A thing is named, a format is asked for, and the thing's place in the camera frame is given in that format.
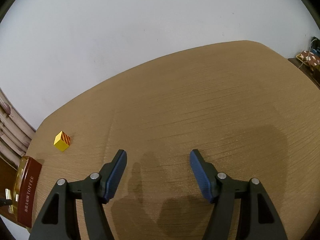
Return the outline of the silver metal rectangular case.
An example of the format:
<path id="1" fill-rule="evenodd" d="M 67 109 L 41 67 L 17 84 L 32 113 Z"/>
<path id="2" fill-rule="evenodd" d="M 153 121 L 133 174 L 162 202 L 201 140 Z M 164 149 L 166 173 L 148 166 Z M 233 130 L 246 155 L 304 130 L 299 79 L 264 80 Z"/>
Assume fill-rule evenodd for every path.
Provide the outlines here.
<path id="1" fill-rule="evenodd" d="M 16 191 L 5 189 L 5 199 L 9 202 L 9 213 L 17 215 L 19 194 Z"/>

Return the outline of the dark red gold tin box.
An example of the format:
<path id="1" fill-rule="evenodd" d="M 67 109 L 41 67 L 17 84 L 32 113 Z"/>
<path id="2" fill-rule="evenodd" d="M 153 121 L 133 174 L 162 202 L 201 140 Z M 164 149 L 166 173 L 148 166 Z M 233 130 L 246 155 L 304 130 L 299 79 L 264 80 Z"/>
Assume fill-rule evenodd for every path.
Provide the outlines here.
<path id="1" fill-rule="evenodd" d="M 33 203 L 42 164 L 30 156 L 23 156 L 17 169 L 9 212 L 18 224 L 32 227 Z"/>

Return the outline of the yellow striped cube box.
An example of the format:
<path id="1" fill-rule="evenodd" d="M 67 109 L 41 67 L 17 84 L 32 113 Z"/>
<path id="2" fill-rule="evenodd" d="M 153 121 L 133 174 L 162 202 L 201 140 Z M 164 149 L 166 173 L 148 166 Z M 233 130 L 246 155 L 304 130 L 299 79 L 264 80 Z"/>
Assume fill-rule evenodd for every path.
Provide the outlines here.
<path id="1" fill-rule="evenodd" d="M 71 145 L 71 137 L 69 137 L 64 131 L 61 131 L 56 135 L 53 145 L 63 152 Z"/>

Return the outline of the dark side cabinet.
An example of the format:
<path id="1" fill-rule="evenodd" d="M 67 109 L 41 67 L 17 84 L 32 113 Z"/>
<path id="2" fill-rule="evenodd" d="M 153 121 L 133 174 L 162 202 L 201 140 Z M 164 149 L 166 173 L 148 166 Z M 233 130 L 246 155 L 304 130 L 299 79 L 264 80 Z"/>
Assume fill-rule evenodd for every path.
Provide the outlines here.
<path id="1" fill-rule="evenodd" d="M 311 70 L 310 67 L 300 62 L 297 58 L 289 58 L 288 61 L 294 64 L 317 86 L 318 89 L 320 89 L 320 75 L 318 69 Z"/>

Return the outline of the brown floral pouch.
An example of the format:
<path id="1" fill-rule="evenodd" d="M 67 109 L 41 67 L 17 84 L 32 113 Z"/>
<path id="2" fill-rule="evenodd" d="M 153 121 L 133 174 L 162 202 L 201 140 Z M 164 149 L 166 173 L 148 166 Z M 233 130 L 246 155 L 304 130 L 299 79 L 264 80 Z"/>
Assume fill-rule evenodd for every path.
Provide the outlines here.
<path id="1" fill-rule="evenodd" d="M 315 55 L 314 53 L 304 50 L 299 53 L 296 58 L 303 64 L 306 64 L 309 67 L 319 67 L 320 60 L 319 56 Z"/>

